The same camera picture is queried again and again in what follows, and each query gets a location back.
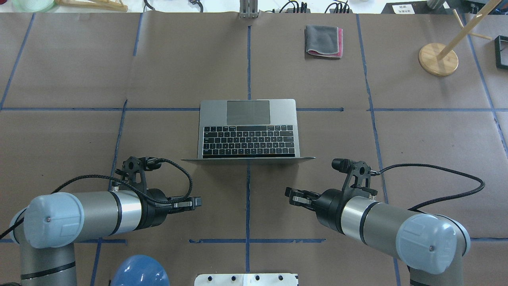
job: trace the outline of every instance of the metal clamp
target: metal clamp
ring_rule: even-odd
[[[258,0],[240,0],[240,18],[257,18]]]

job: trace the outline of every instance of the light blue joint cover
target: light blue joint cover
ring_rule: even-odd
[[[24,208],[24,209],[20,210],[20,211],[19,211],[19,212],[18,212],[18,213],[17,213],[17,214],[16,214],[16,215],[12,218],[12,220],[11,220],[11,224],[9,224],[9,227],[13,226],[13,225],[14,225],[14,224],[15,224],[15,223],[19,220],[18,218],[21,216],[21,213],[22,213],[24,210],[26,210],[26,208]],[[9,233],[9,235],[10,235],[10,237],[11,237],[12,241],[14,241],[16,244],[19,244],[19,242],[18,242],[18,241],[16,240],[16,238],[14,237],[14,231],[11,231],[11,232]]]
[[[62,247],[78,237],[84,219],[83,205],[74,195],[41,195],[25,212],[25,237],[35,248]]]
[[[401,260],[411,268],[440,274],[452,263],[457,237],[449,223],[417,214],[400,226],[395,245]]]

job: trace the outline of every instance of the keyboard key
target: keyboard key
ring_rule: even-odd
[[[266,131],[266,126],[258,125],[258,126],[237,126],[236,130],[238,131]]]

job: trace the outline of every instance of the wooden dowel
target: wooden dowel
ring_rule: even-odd
[[[476,17],[462,28],[459,34],[437,55],[437,60],[441,61],[485,16],[487,16],[487,14],[489,14],[490,11],[492,11],[492,9],[496,8],[500,2],[501,0],[488,1],[487,4],[478,11]]]

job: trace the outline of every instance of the white label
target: white label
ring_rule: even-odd
[[[392,5],[395,14],[414,14],[411,4]]]

